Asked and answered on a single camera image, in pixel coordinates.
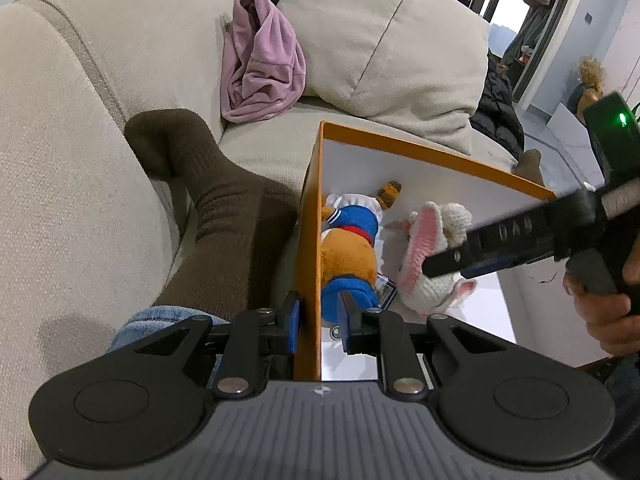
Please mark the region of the person's right hand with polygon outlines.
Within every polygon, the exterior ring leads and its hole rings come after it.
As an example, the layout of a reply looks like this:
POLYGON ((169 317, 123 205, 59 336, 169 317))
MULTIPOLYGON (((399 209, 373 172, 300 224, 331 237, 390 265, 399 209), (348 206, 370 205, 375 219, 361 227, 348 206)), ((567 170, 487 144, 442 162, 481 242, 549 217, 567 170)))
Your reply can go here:
POLYGON ((565 274, 563 286, 585 322, 587 333, 610 356, 629 356, 639 351, 639 317, 631 315, 626 295, 595 295, 574 276, 565 274))

